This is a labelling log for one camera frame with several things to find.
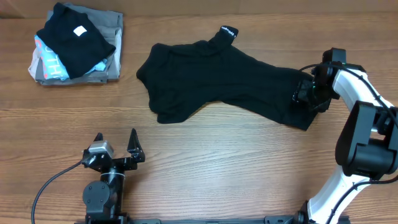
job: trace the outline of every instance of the wood grain surface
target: wood grain surface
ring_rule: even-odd
[[[57,2],[118,11],[125,16],[398,12],[398,0],[0,0],[0,16],[45,18]]]
[[[44,87],[27,72],[43,19],[0,21],[0,223],[30,223],[37,191],[81,159],[97,132],[127,156],[136,128],[147,161],[127,172],[124,210],[163,220],[260,218],[293,214],[332,174],[335,144],[348,117],[342,100],[308,131],[223,103],[186,122],[159,124],[137,69],[155,43],[208,40],[220,26],[239,29],[233,45],[290,68],[318,63],[331,47],[347,50],[371,83],[398,105],[398,14],[269,14],[128,17],[122,74],[106,85]],[[37,223],[82,221],[84,187],[99,173],[78,167],[55,180],[37,205]],[[397,223],[398,184],[370,186],[345,214],[353,223]]]

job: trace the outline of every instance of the white label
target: white label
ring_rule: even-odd
[[[78,26],[73,31],[77,36],[80,36],[82,33],[87,32],[87,30],[83,26]]]
[[[221,27],[222,29],[226,30],[229,34],[231,34],[233,37],[236,37],[234,32],[230,31],[227,27]]]

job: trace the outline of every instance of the folded clothes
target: folded clothes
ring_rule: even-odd
[[[155,44],[137,71],[159,123],[183,122],[206,102],[240,106],[282,124],[306,130],[316,113],[292,103],[302,80],[312,77],[246,55],[231,44],[238,30],[223,26],[209,41]]]
[[[115,51],[87,14],[56,3],[53,16],[37,35],[64,64],[71,79],[81,77]]]
[[[105,40],[107,37],[116,37],[116,50],[114,51],[113,62],[109,64],[110,68],[107,68],[106,71],[108,73],[108,80],[118,80],[121,68],[120,55],[123,34],[123,14],[113,11],[89,9],[83,6],[74,6],[71,3],[65,3],[64,5],[75,10],[76,12],[87,14],[88,19],[94,24],[95,27],[97,27],[102,36],[104,36]],[[51,18],[52,14],[53,11],[47,12],[47,20]]]
[[[41,85],[73,85],[79,83],[106,83],[107,77],[108,76],[105,73],[91,72],[84,74],[82,77],[74,79],[67,78],[64,81],[61,81],[59,79],[47,80],[44,78],[43,62],[41,58],[39,58],[39,64],[35,72],[35,80]]]
[[[37,35],[35,35],[35,43],[36,48],[39,50],[40,57],[43,61],[43,66],[45,69],[44,78],[57,78],[60,80],[66,80],[67,78],[69,78],[68,72],[61,60],[59,60],[58,55],[49,47],[47,47],[43,40],[41,40]],[[105,63],[106,59],[103,59],[102,62],[96,64],[92,69],[90,69],[90,71],[86,73],[90,73],[94,70],[105,70]]]
[[[109,27],[100,27],[100,30],[104,34],[104,38],[106,39],[107,42],[109,42],[112,45],[117,45],[118,41],[115,36],[112,36],[112,33],[114,33],[114,30],[118,28],[109,28]],[[43,65],[42,61],[38,62],[37,68],[36,68],[36,75],[35,75],[35,80],[39,82],[42,85],[72,85],[72,84],[79,84],[79,83],[106,83],[107,80],[109,80],[109,73],[115,72],[114,69],[116,67],[112,67],[111,65],[114,64],[114,54],[110,55],[107,58],[106,65],[105,65],[105,70],[104,71],[94,71],[91,73],[87,73],[83,75],[82,77],[78,78],[67,78],[64,81],[61,80],[47,80],[44,78],[43,74]]]

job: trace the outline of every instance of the black t-shirt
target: black t-shirt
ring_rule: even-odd
[[[87,14],[60,3],[54,5],[51,19],[37,31],[37,36],[58,54],[71,79],[84,75],[115,50]]]
[[[292,103],[307,74],[278,68],[244,54],[231,44],[238,34],[223,26],[208,42],[155,44],[137,78],[149,93],[149,107],[159,123],[179,123],[206,102],[240,106],[273,121],[306,130],[315,117]]]

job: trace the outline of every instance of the stack of folded clothes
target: stack of folded clothes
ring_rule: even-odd
[[[121,13],[56,3],[34,37],[28,71],[42,85],[118,80],[122,32]]]

